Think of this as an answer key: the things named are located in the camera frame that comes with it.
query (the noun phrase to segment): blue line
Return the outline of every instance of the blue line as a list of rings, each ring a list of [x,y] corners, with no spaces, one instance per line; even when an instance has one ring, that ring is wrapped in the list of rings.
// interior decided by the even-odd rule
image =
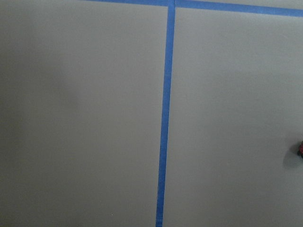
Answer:
[[[284,8],[249,6],[249,5],[218,3],[218,2],[208,2],[208,1],[176,0],[176,7],[303,17],[302,9],[284,9]]]
[[[167,6],[168,0],[88,0],[88,1],[104,1],[115,3],[128,3],[138,5],[151,5],[151,6]]]
[[[163,224],[167,141],[168,141],[168,132],[169,132],[169,102],[170,102],[170,85],[171,85],[171,72],[172,72],[174,31],[175,31],[175,1],[169,0],[168,14],[167,14],[165,64],[164,64],[164,83],[163,83],[163,99],[162,99],[162,120],[161,120],[161,137],[160,137],[160,159],[159,159],[156,227],[162,227],[162,224]]]

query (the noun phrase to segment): blue tape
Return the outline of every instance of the blue tape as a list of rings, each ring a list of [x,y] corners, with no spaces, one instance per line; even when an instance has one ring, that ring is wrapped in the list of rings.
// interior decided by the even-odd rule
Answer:
[[[169,132],[169,102],[170,102],[170,85],[171,85],[171,72],[172,72],[174,32],[175,32],[175,1],[169,0],[168,15],[167,15],[165,64],[164,64],[156,227],[162,227],[163,224],[167,141],[168,141],[168,132]]]
[[[208,2],[208,1],[176,0],[176,7],[303,17],[302,9],[284,9],[284,8],[249,6],[249,5],[218,3],[218,2]]]
[[[128,3],[128,4],[138,4],[138,5],[167,6],[169,0],[88,0],[88,1],[104,1],[104,2]]]

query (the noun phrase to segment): red object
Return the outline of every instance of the red object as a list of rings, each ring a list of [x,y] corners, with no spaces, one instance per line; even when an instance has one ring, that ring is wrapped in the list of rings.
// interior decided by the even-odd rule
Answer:
[[[299,152],[300,152],[301,154],[303,154],[303,144],[301,144],[301,145],[299,146]]]

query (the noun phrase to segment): gray panel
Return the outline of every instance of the gray panel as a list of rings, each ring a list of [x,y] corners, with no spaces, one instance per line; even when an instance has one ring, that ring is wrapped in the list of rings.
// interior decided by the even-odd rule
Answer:
[[[0,226],[154,226],[166,18],[1,1]]]
[[[303,223],[303,18],[177,9],[164,227]]]
[[[244,4],[252,6],[268,6],[289,9],[303,9],[303,2],[301,0],[207,0],[210,2],[222,2],[232,4]]]

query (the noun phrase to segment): gray surface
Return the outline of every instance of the gray surface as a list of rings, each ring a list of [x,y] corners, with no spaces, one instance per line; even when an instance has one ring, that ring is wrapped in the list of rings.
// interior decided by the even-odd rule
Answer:
[[[301,227],[303,18],[177,9],[164,227]]]
[[[0,2],[0,226],[154,226],[166,18]]]
[[[222,2],[232,4],[244,4],[252,6],[268,6],[289,9],[303,9],[303,2],[301,0],[206,0],[210,2]]]

